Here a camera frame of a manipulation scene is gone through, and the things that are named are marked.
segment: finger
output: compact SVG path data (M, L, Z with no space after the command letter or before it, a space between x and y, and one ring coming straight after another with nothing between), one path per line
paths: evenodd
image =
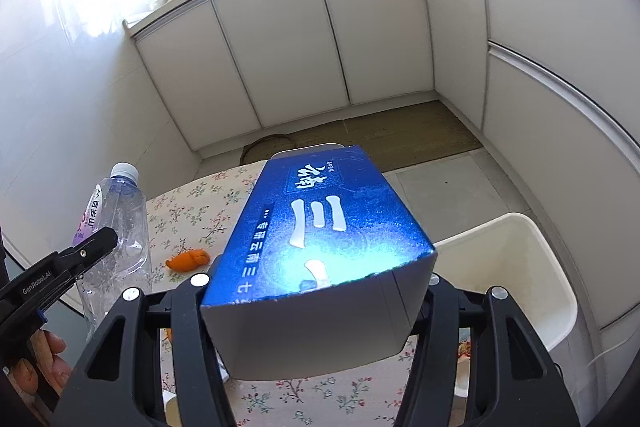
M52 373L58 385L64 387L71 376L71 366L59 356L54 355Z
M38 330L31 335L31 347L36 356L36 361L40 366L42 374L46 377L51 373L51 365L53 364L53 355L51 354L51 348L49 342L44 334L43 330Z
M21 359L12 369L15 383L28 394L36 394L38 390L38 375L29 360Z
M52 331L45 330L44 336L47 337L52 353L62 353L66 349L66 342Z

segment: human hand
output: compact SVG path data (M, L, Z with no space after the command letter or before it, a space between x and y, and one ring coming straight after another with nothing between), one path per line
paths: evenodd
M65 341L51 331L38 330L31 337L31 344L40 372L53 389L60 393L71 375L71 367L58 356L65 350ZM21 359L12 368L12 375L21 390L27 394L36 394L39 384L38 375L29 360Z

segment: cardboard box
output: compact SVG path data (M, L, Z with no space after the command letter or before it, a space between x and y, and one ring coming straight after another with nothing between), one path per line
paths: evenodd
M398 353L436 251L360 147L269 160L202 300L229 374L281 380Z

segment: bottle label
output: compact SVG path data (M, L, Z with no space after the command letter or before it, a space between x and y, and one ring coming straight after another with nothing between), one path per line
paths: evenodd
M75 246L78 243L82 243L87 237L94 233L95 224L100 219L100 213L102 211L102 188L100 185L95 185L94 193L91 195L89 203L87 203L86 210L82 214L82 219L76 230L76 235L72 245Z

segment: white tile wall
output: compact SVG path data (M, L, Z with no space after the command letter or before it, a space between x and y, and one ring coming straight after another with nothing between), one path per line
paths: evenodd
M0 223L22 263L68 247L118 161L147 197L200 158L171 120L124 17L158 0L0 0Z

